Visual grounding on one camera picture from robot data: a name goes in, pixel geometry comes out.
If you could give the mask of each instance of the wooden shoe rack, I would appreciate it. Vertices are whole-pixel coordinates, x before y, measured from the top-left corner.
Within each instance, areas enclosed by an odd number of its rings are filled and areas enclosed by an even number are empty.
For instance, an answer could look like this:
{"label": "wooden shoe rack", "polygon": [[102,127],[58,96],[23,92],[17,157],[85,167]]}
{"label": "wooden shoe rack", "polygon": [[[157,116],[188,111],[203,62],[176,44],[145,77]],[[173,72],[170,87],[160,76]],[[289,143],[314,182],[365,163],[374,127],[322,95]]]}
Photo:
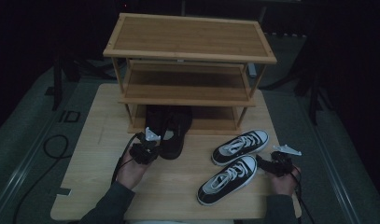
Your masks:
{"label": "wooden shoe rack", "polygon": [[[256,21],[121,13],[104,51],[113,60],[129,133],[145,105],[191,105],[189,133],[239,134],[267,64],[276,58]],[[122,79],[118,58],[127,62]],[[248,63],[260,66],[254,83]]]}

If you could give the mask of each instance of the sneaker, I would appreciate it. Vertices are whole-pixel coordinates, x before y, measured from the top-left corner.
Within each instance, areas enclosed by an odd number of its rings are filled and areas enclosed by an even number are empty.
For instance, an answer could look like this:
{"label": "sneaker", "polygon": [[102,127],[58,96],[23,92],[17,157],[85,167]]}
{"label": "sneaker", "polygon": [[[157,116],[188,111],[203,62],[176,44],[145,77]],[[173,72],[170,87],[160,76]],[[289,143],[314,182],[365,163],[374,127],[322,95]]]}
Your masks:
{"label": "sneaker", "polygon": [[225,166],[236,158],[247,153],[258,153],[268,144],[269,135],[263,130],[253,130],[233,138],[212,154],[212,161],[216,165]]}
{"label": "sneaker", "polygon": [[188,105],[172,105],[162,136],[160,156],[166,160],[177,159],[184,146],[184,137],[192,124],[192,110]]}
{"label": "sneaker", "polygon": [[237,158],[199,188],[199,203],[213,205],[226,195],[247,185],[256,171],[257,161],[253,156],[245,155]]}

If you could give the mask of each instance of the black leather shoe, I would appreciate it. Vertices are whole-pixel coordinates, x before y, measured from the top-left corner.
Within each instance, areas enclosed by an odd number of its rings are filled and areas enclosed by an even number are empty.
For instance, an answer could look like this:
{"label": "black leather shoe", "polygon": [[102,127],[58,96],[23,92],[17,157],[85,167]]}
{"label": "black leather shoe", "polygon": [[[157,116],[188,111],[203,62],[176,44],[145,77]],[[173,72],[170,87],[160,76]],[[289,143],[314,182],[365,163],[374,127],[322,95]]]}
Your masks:
{"label": "black leather shoe", "polygon": [[161,136],[169,107],[169,105],[147,105],[146,128],[149,127],[153,133]]}
{"label": "black leather shoe", "polygon": [[184,137],[192,124],[192,109],[188,105],[172,105],[166,120],[166,132],[161,140],[160,156],[177,159],[184,146]]}

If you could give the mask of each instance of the person's arm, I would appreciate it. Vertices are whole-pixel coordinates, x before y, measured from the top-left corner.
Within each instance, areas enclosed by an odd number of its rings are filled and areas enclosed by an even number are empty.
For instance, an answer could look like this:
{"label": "person's arm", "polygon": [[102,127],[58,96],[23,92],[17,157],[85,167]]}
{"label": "person's arm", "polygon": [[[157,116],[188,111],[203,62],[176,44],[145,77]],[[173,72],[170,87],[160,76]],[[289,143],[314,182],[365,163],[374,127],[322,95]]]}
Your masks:
{"label": "person's arm", "polygon": [[123,223],[124,214],[134,198],[132,189],[149,167],[131,159],[129,153],[123,156],[121,164],[129,162],[120,168],[117,180],[97,205],[79,221],[80,224]]}
{"label": "person's arm", "polygon": [[123,215],[128,210],[133,197],[133,191],[116,181],[111,185],[106,195],[97,203],[96,207],[88,212],[79,223],[122,223]]}
{"label": "person's arm", "polygon": [[[294,175],[299,173],[299,169],[294,169]],[[277,177],[266,173],[272,184],[273,195],[266,199],[267,209],[264,218],[265,224],[294,224],[298,223],[295,217],[295,210],[292,201],[292,194],[297,186],[297,182],[292,175]]]}

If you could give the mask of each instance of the black and white sneaker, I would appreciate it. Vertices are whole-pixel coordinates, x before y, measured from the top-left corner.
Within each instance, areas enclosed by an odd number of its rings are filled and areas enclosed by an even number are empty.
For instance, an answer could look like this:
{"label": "black and white sneaker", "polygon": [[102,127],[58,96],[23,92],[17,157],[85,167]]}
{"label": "black and white sneaker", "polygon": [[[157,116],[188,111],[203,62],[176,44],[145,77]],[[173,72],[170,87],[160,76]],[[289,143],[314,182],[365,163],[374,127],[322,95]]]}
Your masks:
{"label": "black and white sneaker", "polygon": [[268,144],[269,135],[263,130],[253,130],[233,138],[216,148],[212,161],[216,165],[225,166],[236,158],[247,153],[258,153]]}
{"label": "black and white sneaker", "polygon": [[256,171],[257,161],[253,156],[245,155],[237,158],[199,188],[199,203],[213,205],[226,195],[247,185]]}

